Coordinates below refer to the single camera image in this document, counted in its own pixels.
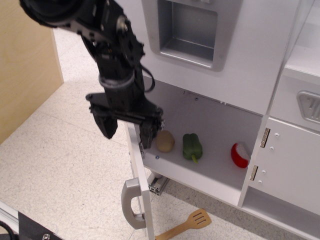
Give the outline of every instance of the cabinet door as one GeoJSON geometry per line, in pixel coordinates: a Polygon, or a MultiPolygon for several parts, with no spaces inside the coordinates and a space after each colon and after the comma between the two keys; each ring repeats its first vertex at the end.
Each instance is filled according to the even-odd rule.
{"type": "Polygon", "coordinates": [[[121,202],[123,214],[128,223],[135,229],[146,229],[146,237],[155,239],[152,222],[149,185],[144,163],[139,148],[139,140],[133,123],[126,124],[133,179],[127,180],[123,186],[121,202]],[[141,213],[134,213],[131,207],[132,198],[138,197],[141,213]]]}
{"type": "Polygon", "coordinates": [[[249,185],[320,215],[320,135],[273,118],[266,127],[249,185]]]}

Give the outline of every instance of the screw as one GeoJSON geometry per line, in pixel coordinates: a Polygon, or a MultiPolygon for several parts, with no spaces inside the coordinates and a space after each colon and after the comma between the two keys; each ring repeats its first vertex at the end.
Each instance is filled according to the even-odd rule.
{"type": "Polygon", "coordinates": [[[45,234],[42,237],[42,240],[49,240],[50,239],[50,235],[49,234],[45,234]]]}

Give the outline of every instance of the cable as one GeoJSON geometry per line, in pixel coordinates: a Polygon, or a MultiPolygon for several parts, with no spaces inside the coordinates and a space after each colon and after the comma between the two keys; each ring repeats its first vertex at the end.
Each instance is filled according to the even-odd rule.
{"type": "Polygon", "coordinates": [[[142,66],[142,64],[140,64],[140,66],[141,66],[141,69],[142,69],[143,71],[145,71],[145,72],[152,78],[151,87],[150,87],[148,90],[145,90],[145,91],[144,91],[145,93],[149,93],[149,92],[151,92],[151,91],[155,88],[155,86],[156,86],[156,81],[155,81],[154,76],[152,75],[152,73],[151,73],[148,69],[146,69],[144,66],[142,66]]]}
{"type": "Polygon", "coordinates": [[[7,224],[5,224],[3,221],[0,221],[0,227],[3,227],[8,232],[10,240],[16,239],[14,231],[12,231],[12,229],[7,224]]]}

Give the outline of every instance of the metal hinge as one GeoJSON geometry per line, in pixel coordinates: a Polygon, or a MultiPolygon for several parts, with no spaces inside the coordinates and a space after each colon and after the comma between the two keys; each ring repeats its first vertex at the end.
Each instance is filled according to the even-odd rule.
{"type": "Polygon", "coordinates": [[[255,177],[256,177],[256,174],[257,174],[257,170],[258,170],[258,166],[254,165],[252,173],[251,173],[251,177],[250,177],[251,181],[255,180],[255,177]]]}
{"type": "Polygon", "coordinates": [[[264,131],[264,135],[263,135],[262,141],[261,141],[261,145],[260,145],[261,148],[264,148],[266,146],[269,133],[270,133],[270,128],[266,128],[265,131],[264,131]]]}

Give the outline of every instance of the open oven door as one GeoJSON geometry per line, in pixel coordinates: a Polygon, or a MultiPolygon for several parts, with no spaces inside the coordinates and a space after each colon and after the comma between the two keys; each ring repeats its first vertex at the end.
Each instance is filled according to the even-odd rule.
{"type": "Polygon", "coordinates": [[[133,123],[125,123],[130,151],[133,179],[124,183],[121,195],[122,210],[125,219],[134,229],[145,229],[146,239],[154,240],[154,226],[151,212],[149,185],[139,148],[139,139],[133,123]],[[140,213],[132,210],[131,201],[138,197],[140,213]]]}

